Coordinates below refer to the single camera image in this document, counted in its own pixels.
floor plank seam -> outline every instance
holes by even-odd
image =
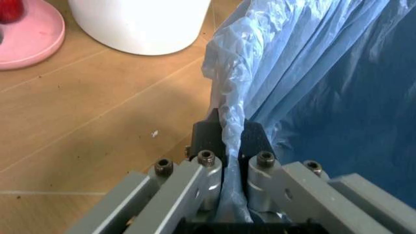
[[[82,195],[82,196],[104,196],[104,192],[51,192],[51,191],[21,191],[0,190],[0,195]]]
[[[50,74],[52,74],[52,73],[54,73],[54,72],[60,71],[60,70],[62,70],[62,69],[64,69],[64,68],[67,68],[67,67],[72,66],[72,65],[74,65],[74,64],[77,64],[77,63],[83,62],[83,61],[85,61],[85,60],[87,60],[87,59],[90,59],[90,58],[92,58],[92,57],[95,57],[95,56],[97,56],[97,55],[100,55],[100,54],[102,54],[102,53],[104,53],[104,52],[106,52],[106,51],[109,51],[109,49],[104,49],[104,50],[99,51],[99,52],[97,52],[97,53],[94,53],[94,54],[92,54],[92,55],[89,55],[89,56],[83,57],[82,59],[79,59],[79,60],[77,60],[77,61],[74,61],[74,62],[68,63],[68,64],[66,64],[66,65],[63,65],[63,66],[61,66],[61,67],[59,67],[59,68],[56,68],[56,69],[54,69],[54,70],[52,70],[52,71],[49,71],[49,72],[46,72],[46,73],[42,73],[42,74],[40,74],[40,75],[37,75],[37,76],[36,76],[36,77],[34,77],[34,78],[31,78],[31,79],[29,79],[29,80],[26,80],[26,81],[20,82],[20,83],[18,83],[18,84],[12,85],[12,86],[10,86],[10,87],[7,87],[7,88],[5,88],[5,89],[2,89],[2,90],[0,90],[0,94],[3,94],[3,93],[5,93],[5,92],[7,92],[7,91],[10,91],[10,90],[12,90],[12,89],[15,89],[15,88],[17,88],[17,87],[19,87],[19,86],[22,86],[22,85],[24,85],[24,84],[27,84],[27,83],[33,82],[33,81],[35,81],[35,80],[39,79],[39,77],[44,77],[44,76],[50,75]]]
[[[149,87],[146,87],[146,88],[145,88],[145,89],[143,89],[142,91],[140,91],[140,92],[138,92],[138,93],[134,94],[133,96],[131,96],[131,97],[127,98],[126,100],[122,101],[121,103],[119,103],[119,104],[117,104],[117,105],[115,105],[115,106],[111,107],[110,109],[108,109],[108,110],[106,110],[105,112],[103,112],[103,113],[101,113],[101,114],[99,114],[99,115],[95,116],[94,118],[92,118],[92,119],[88,120],[87,122],[85,122],[85,123],[83,123],[83,124],[79,125],[78,127],[74,128],[73,130],[71,130],[71,131],[69,131],[69,132],[67,132],[67,133],[65,133],[65,134],[63,134],[63,135],[61,135],[61,136],[59,136],[59,137],[58,137],[58,138],[56,138],[55,140],[51,141],[49,144],[46,144],[46,145],[44,145],[44,146],[40,147],[39,149],[37,149],[37,150],[33,151],[32,153],[30,153],[30,154],[28,154],[28,155],[26,155],[26,156],[22,157],[22,158],[21,158],[21,159],[19,159],[18,161],[14,162],[14,163],[10,164],[9,166],[7,166],[6,168],[2,169],[2,170],[0,171],[0,175],[1,175],[1,174],[4,174],[6,171],[10,170],[11,168],[15,167],[16,165],[20,164],[21,162],[25,161],[26,159],[28,159],[28,158],[32,157],[33,155],[35,155],[35,154],[37,154],[37,153],[41,152],[42,150],[44,150],[44,149],[46,149],[46,148],[48,148],[48,147],[50,147],[50,146],[52,146],[52,145],[56,144],[57,142],[61,141],[61,140],[62,140],[62,139],[64,139],[65,137],[67,137],[67,136],[69,136],[70,134],[74,133],[75,131],[77,131],[77,130],[79,130],[79,129],[81,129],[81,128],[83,128],[83,127],[87,126],[87,125],[89,125],[90,123],[94,122],[95,120],[97,120],[97,119],[99,119],[99,118],[103,117],[104,115],[106,115],[107,113],[111,112],[112,110],[114,110],[114,109],[116,109],[116,108],[118,108],[118,107],[122,106],[123,104],[125,104],[125,103],[126,103],[126,102],[128,102],[128,101],[130,101],[131,99],[133,99],[133,98],[135,98],[135,97],[137,97],[137,96],[139,96],[139,95],[141,95],[141,94],[145,93],[146,91],[148,91],[148,90],[149,90],[149,89],[151,89],[152,87],[159,85],[160,83],[162,83],[163,81],[165,81],[165,80],[169,79],[169,78],[170,78],[170,77],[172,77],[172,76],[175,76],[176,74],[180,73],[180,72],[181,72],[181,71],[183,71],[184,69],[187,69],[188,67],[192,66],[193,64],[195,64],[195,63],[199,62],[202,58],[203,58],[203,56],[201,56],[201,57],[197,58],[196,60],[194,60],[194,61],[190,62],[189,64],[187,64],[187,65],[185,65],[185,66],[183,66],[183,67],[181,67],[180,69],[178,69],[178,70],[176,70],[175,72],[173,72],[173,73],[169,74],[168,76],[164,77],[163,79],[161,79],[161,80],[159,80],[159,81],[155,82],[154,84],[150,85]]]

gray metal bar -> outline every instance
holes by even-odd
[[[196,214],[207,191],[206,169],[183,161],[124,233],[172,233],[183,217]]]
[[[157,190],[156,182],[148,175],[131,172],[66,234],[121,233]]]
[[[338,192],[394,233],[416,233],[416,211],[358,174],[329,181]]]
[[[337,234],[391,233],[299,162],[276,170],[265,185],[294,222],[311,218]]]

plastic bag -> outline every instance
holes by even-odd
[[[415,206],[415,3],[245,0],[224,22],[203,64],[230,161],[219,219],[250,221],[237,162],[245,118],[281,163],[357,172]]]

red object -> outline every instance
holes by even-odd
[[[0,23],[12,23],[24,12],[22,0],[0,0]]]

black plastic part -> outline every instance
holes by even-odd
[[[211,150],[221,159],[223,167],[227,167],[226,145],[221,140],[222,131],[218,109],[213,109],[206,120],[193,125],[189,160],[196,157],[201,150]]]
[[[271,152],[276,157],[273,148],[267,139],[263,126],[256,122],[246,121],[244,123],[244,131],[241,134],[241,147],[238,155],[241,184],[245,194],[247,194],[248,161],[261,151]]]
[[[188,223],[184,219],[174,234],[327,234],[315,223]]]

